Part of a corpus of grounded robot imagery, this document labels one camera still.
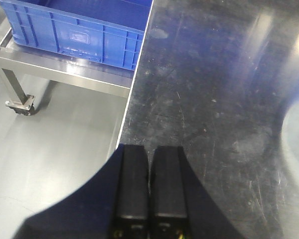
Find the gray floor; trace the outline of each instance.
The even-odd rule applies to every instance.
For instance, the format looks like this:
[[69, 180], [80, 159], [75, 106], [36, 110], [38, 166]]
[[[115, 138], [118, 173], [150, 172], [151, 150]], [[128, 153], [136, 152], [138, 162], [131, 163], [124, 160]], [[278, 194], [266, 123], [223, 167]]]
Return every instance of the gray floor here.
[[126, 105], [120, 97], [17, 76], [36, 95], [38, 112], [24, 117], [6, 108], [0, 82], [0, 239], [99, 170], [114, 150]]

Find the caster wheel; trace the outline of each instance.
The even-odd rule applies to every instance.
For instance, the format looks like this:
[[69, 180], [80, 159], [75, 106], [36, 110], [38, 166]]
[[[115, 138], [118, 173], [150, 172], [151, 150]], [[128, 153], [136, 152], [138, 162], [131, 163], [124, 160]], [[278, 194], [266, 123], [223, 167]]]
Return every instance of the caster wheel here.
[[28, 111], [27, 110], [23, 110], [23, 109], [18, 109], [18, 108], [12, 108], [12, 107], [10, 107], [10, 109], [13, 109], [17, 114], [24, 115], [24, 116], [31, 116], [35, 112], [33, 106], [31, 106], [31, 108]]

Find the dark table surface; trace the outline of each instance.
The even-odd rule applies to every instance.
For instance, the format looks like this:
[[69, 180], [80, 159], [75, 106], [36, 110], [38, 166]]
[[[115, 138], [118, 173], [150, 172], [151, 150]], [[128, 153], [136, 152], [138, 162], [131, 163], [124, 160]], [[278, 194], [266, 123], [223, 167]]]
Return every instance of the dark table surface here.
[[299, 239], [299, 0], [154, 0], [121, 142], [182, 145], [251, 239]]

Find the metal frame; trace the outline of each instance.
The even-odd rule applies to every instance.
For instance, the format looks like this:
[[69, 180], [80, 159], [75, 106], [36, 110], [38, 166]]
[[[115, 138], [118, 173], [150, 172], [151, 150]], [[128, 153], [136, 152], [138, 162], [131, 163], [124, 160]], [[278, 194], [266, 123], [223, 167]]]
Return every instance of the metal frame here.
[[123, 98], [129, 95], [133, 77], [133, 72], [128, 70], [18, 46], [11, 37], [11, 26], [5, 18], [0, 24], [0, 79], [10, 97], [6, 106], [18, 109], [17, 113], [30, 115], [34, 96], [24, 93], [14, 74], [14, 71], [20, 70], [33, 76]]

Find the cart leg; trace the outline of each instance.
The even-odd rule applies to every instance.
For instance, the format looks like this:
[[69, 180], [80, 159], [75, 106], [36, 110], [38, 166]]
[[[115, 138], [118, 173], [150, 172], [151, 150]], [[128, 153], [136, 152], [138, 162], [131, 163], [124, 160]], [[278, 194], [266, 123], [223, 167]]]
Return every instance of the cart leg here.
[[14, 72], [0, 67], [0, 79], [4, 83], [10, 98], [9, 101], [5, 102], [5, 105], [18, 114], [23, 114], [25, 116], [33, 114], [34, 96], [26, 95], [24, 93]]

